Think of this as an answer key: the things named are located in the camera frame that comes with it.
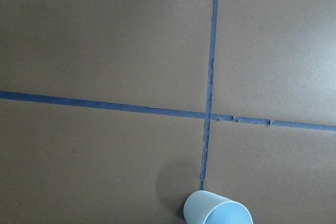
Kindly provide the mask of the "light blue plastic cup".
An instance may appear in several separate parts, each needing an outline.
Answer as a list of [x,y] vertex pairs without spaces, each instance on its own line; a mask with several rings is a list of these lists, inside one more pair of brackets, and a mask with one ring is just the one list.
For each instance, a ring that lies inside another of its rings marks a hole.
[[248,209],[239,202],[199,190],[188,196],[183,215],[186,223],[253,223]]

